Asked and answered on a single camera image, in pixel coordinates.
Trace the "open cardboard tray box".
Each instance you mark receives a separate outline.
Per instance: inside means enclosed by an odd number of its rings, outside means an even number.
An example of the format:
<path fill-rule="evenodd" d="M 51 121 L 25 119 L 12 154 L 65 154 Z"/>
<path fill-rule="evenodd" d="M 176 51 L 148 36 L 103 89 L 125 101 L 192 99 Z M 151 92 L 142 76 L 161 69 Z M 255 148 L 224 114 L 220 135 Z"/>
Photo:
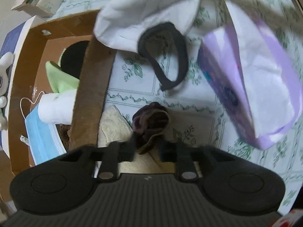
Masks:
<path fill-rule="evenodd" d="M 7 144 L 14 175 L 96 144 L 115 50 L 93 30 L 97 11 L 33 25 L 12 68 Z"/>

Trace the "dark purple scrunchie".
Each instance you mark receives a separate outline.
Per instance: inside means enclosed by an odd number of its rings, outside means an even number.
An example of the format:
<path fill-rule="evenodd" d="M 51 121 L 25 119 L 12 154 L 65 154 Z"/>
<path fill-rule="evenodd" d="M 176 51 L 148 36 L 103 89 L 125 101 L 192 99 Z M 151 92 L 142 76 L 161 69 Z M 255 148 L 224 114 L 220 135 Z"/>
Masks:
<path fill-rule="evenodd" d="M 155 138 L 162 135 L 170 123 L 167 108 L 152 102 L 140 108 L 132 119 L 132 129 L 137 153 L 142 155 L 155 147 Z"/>

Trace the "white cloth item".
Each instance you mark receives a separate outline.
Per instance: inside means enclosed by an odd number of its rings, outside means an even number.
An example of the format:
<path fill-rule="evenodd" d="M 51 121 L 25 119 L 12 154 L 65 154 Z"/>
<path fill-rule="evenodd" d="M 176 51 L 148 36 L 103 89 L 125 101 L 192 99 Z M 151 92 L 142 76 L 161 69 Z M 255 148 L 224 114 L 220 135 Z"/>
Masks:
<path fill-rule="evenodd" d="M 140 36 L 150 28 L 169 22 L 188 33 L 201 0 L 111 0 L 97 15 L 96 39 L 107 47 L 137 52 Z"/>

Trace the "black elastic headband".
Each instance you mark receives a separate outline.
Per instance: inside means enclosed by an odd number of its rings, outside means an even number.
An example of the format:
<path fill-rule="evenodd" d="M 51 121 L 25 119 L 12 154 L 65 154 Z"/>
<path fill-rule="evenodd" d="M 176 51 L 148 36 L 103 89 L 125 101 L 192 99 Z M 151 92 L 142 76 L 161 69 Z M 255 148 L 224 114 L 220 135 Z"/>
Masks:
<path fill-rule="evenodd" d="M 151 41 L 159 40 L 162 44 L 159 53 L 151 48 Z M 175 80 L 170 80 L 165 74 L 165 67 L 169 57 L 168 50 L 173 47 L 175 59 L 178 63 L 178 72 Z M 162 92 L 174 89 L 186 77 L 189 68 L 189 59 L 185 37 L 171 22 L 158 24 L 145 30 L 138 39 L 138 54 L 145 58 L 161 85 Z"/>

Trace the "white bunny plush toy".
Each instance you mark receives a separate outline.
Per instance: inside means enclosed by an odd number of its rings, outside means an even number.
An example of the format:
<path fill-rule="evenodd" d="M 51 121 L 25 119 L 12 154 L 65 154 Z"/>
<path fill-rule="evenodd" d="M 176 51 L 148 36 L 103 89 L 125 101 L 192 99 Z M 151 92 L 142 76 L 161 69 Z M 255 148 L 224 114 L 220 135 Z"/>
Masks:
<path fill-rule="evenodd" d="M 7 127 L 7 121 L 3 115 L 3 108 L 6 107 L 7 98 L 5 96 L 7 89 L 9 87 L 9 79 L 7 74 L 7 69 L 13 64 L 14 55 L 11 52 L 5 53 L 0 60 L 0 127 L 1 131 L 3 131 Z"/>

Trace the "cream fuzzy cloth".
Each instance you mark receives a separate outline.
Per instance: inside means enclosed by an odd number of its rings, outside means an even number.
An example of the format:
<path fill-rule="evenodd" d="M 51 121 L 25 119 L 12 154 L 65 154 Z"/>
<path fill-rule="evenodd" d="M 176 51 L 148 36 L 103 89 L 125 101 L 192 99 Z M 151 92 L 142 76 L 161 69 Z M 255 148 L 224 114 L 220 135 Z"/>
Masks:
<path fill-rule="evenodd" d="M 121 115 L 116 106 L 112 105 L 103 112 L 98 133 L 98 147 L 107 147 L 114 141 L 127 141 L 133 131 L 126 119 Z M 139 155 L 136 154 L 134 161 L 119 164 L 121 173 L 135 174 L 161 174 L 174 173 L 175 166 L 171 162 L 161 162 L 157 149 Z"/>

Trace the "green patterned tablecloth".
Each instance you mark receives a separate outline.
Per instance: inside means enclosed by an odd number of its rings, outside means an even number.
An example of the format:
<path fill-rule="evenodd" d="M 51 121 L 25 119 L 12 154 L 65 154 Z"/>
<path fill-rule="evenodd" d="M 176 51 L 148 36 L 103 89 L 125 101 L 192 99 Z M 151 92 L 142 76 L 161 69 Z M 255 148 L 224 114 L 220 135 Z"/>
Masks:
<path fill-rule="evenodd" d="M 243 142 L 225 108 L 197 64 L 203 36 L 231 21 L 227 0 L 201 0 L 197 18 L 187 35 L 189 71 L 171 91 L 161 91 L 150 64 L 134 53 L 118 53 L 106 93 L 106 105 L 115 105 L 130 120 L 144 105 L 159 102 L 172 113 L 166 138 L 189 145 L 213 145 L 279 174 L 286 185 L 279 212 L 287 214 L 302 186 L 302 118 L 267 150 Z M 247 14 L 262 19 L 289 56 L 296 77 L 302 79 L 302 17 L 291 0 L 229 0 Z"/>

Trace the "purple tissue pack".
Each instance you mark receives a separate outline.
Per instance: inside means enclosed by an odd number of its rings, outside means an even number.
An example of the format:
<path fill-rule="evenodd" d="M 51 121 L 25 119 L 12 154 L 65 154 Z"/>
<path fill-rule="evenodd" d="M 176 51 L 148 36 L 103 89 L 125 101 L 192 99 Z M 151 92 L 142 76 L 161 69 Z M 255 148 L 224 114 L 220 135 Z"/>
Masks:
<path fill-rule="evenodd" d="M 302 114 L 302 86 L 270 27 L 226 1 L 228 25 L 204 36 L 197 62 L 239 137 L 266 150 Z"/>

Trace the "light green cloth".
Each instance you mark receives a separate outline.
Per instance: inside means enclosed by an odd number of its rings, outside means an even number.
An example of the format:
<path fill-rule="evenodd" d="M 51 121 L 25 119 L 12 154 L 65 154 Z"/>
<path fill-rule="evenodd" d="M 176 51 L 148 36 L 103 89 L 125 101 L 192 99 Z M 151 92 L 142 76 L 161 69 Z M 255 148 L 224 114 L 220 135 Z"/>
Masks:
<path fill-rule="evenodd" d="M 80 80 L 62 71 L 55 62 L 47 61 L 45 69 L 53 93 L 64 93 L 78 88 Z"/>

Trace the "box with red panel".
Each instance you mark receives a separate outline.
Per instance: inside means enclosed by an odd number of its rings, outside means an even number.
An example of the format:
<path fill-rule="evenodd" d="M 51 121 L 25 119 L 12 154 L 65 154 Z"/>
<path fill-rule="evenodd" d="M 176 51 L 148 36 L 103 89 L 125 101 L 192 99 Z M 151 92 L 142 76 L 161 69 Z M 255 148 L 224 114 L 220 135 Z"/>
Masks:
<path fill-rule="evenodd" d="M 293 209 L 279 218 L 272 227 L 303 227 L 303 209 Z"/>

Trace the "black round cloth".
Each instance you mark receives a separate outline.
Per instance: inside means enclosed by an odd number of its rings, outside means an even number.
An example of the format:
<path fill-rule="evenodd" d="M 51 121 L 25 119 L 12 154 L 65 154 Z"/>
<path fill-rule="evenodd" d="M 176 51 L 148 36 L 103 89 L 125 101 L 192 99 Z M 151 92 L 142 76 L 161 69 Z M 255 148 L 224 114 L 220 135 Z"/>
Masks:
<path fill-rule="evenodd" d="M 88 44 L 88 40 L 83 40 L 70 45 L 64 50 L 60 58 L 60 67 L 63 72 L 75 77 L 76 79 L 80 78 Z"/>

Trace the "blue face mask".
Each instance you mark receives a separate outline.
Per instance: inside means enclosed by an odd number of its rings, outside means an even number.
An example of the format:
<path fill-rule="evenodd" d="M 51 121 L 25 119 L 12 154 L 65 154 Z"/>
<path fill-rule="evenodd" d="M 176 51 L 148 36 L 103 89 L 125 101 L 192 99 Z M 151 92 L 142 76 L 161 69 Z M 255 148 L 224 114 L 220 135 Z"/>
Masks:
<path fill-rule="evenodd" d="M 22 135 L 20 141 L 29 147 L 35 165 L 39 165 L 66 153 L 56 125 L 46 124 L 38 117 L 38 100 L 43 95 L 45 95 L 45 92 L 41 91 L 35 101 L 26 97 L 20 100 L 20 111 L 27 132 L 27 136 Z M 28 115 L 25 115 L 23 112 L 22 101 L 24 100 L 35 105 Z"/>

